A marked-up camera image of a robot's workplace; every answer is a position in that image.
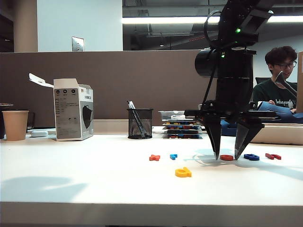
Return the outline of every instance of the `ceiling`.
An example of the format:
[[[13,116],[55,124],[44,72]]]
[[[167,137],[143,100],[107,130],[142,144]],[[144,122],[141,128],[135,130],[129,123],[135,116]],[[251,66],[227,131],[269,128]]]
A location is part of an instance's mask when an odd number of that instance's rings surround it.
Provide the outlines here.
[[[207,16],[227,0],[122,0],[123,17]],[[275,15],[303,15],[303,0],[276,0]],[[0,52],[13,52],[13,0],[0,0]],[[259,40],[301,35],[300,24],[267,24]],[[209,26],[209,35],[217,26]],[[202,24],[123,25],[124,50],[202,49],[208,46]]]

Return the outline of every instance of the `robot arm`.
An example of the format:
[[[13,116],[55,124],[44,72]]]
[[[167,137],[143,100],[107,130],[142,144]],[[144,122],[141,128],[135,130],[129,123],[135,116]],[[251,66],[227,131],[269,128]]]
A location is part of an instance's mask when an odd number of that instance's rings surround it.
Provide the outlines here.
[[[235,158],[238,159],[264,127],[260,118],[276,115],[274,112],[250,111],[252,62],[256,51],[247,49],[258,41],[259,30],[273,15],[270,11],[273,4],[273,0],[229,0],[220,15],[218,39],[210,40],[206,32],[210,49],[201,50],[196,57],[198,74],[210,77],[210,83],[217,78],[216,98],[206,100],[206,92],[201,109],[186,110],[185,116],[192,116],[205,126],[216,159],[220,152],[221,119],[238,123],[235,144]]]

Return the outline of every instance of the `eyeglasses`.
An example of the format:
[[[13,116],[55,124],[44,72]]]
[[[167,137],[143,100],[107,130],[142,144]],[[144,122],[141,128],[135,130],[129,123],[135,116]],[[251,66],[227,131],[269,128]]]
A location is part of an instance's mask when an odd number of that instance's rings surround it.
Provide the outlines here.
[[[296,61],[292,61],[290,63],[286,63],[286,64],[275,64],[275,65],[278,65],[280,66],[280,69],[284,70],[286,69],[287,67],[289,68],[294,68],[296,66],[297,62]]]

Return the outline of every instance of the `blue object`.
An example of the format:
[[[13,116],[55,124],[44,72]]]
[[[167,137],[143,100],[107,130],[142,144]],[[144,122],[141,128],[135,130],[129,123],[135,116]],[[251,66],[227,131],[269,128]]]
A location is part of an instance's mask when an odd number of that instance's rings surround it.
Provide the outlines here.
[[[244,158],[249,159],[250,161],[259,161],[260,157],[254,154],[245,154]]]
[[[236,136],[237,123],[229,124],[226,120],[221,120],[221,129],[222,136]]]
[[[178,155],[177,154],[172,154],[172,155],[170,155],[169,156],[172,160],[175,160],[177,157],[178,157]]]
[[[262,102],[258,107],[261,111],[274,111],[277,114],[275,120],[262,120],[265,123],[296,123],[303,124],[303,113],[293,114],[288,107],[272,105],[268,102]]]

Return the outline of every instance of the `desk chair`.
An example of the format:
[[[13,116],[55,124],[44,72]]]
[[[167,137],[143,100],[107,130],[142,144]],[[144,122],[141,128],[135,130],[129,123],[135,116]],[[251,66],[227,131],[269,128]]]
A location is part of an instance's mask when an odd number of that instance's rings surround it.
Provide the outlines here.
[[[257,84],[259,84],[268,79],[270,79],[270,77],[256,77],[256,82],[257,82]]]

